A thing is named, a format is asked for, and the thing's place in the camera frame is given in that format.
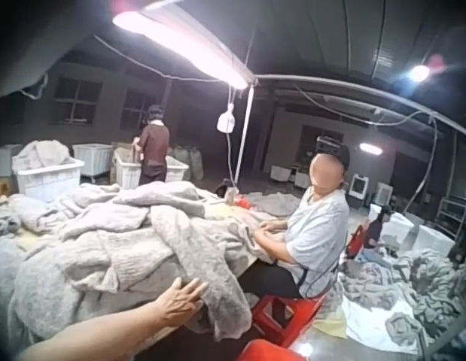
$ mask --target woman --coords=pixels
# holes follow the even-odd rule
[[[130,311],[71,325],[21,353],[18,361],[114,361],[131,356],[165,327],[179,327],[202,307],[207,284],[198,279],[185,287],[174,281],[156,301]]]
[[[349,150],[319,153],[311,162],[312,186],[287,220],[261,225],[254,239],[275,265],[257,261],[240,279],[243,290],[258,297],[315,298],[337,279],[337,259],[345,247],[349,207],[341,190]],[[273,232],[286,231],[284,241]]]
[[[368,261],[378,263],[379,265],[390,268],[390,263],[386,262],[382,255],[378,252],[380,234],[383,230],[383,224],[390,220],[390,216],[393,213],[390,206],[384,205],[376,219],[370,223],[365,232],[363,240],[363,248],[357,256],[358,261]]]
[[[141,176],[139,186],[166,180],[166,155],[169,148],[169,130],[163,123],[163,109],[158,105],[149,107],[147,125],[133,146],[141,153]]]

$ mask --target brown shirt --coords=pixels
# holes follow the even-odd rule
[[[142,130],[138,146],[144,154],[144,164],[165,165],[169,148],[169,130],[166,126],[150,124]]]

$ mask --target white shirt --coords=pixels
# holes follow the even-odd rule
[[[292,273],[297,283],[305,268],[308,269],[306,279],[300,285],[300,294],[305,298],[317,296],[337,276],[332,270],[346,245],[349,216],[343,191],[336,190],[315,202],[310,200],[311,195],[310,187],[288,219],[286,249],[298,265],[278,263]]]

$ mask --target concrete floor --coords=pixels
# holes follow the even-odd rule
[[[203,189],[213,190],[222,180],[222,177],[207,177],[194,183]],[[301,196],[302,191],[295,188],[293,184],[279,184],[268,179],[264,174],[245,174],[239,182],[239,188],[242,193],[263,192],[265,194],[282,192],[292,193]],[[358,224],[365,221],[367,210],[352,210],[349,219],[349,230],[353,233]],[[402,248],[411,248],[414,237]],[[184,327],[154,345],[151,349],[146,350],[137,357],[137,360],[147,359],[167,359],[176,360],[202,360],[202,361],[234,361],[241,350],[247,343],[254,339],[260,338],[261,334],[255,329],[251,329],[244,334],[239,340],[226,340],[221,343],[215,343],[210,335],[197,335],[185,329]],[[312,353],[309,360],[414,360],[416,357],[403,353],[388,353],[374,350],[350,339],[335,338],[319,332],[316,329],[308,329],[300,336],[297,342],[292,346],[293,349],[298,347],[311,347]]]

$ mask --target fluorescent light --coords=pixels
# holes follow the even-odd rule
[[[361,143],[360,149],[366,153],[373,154],[374,156],[379,156],[380,154],[383,153],[382,148],[379,148],[376,145],[368,144],[368,143]]]
[[[425,65],[417,65],[415,68],[410,70],[408,77],[416,83],[421,83],[430,75],[430,68]]]
[[[114,24],[130,32],[143,34],[152,41],[181,54],[200,71],[237,89],[248,84],[237,71],[194,37],[136,13],[127,11],[114,18]]]

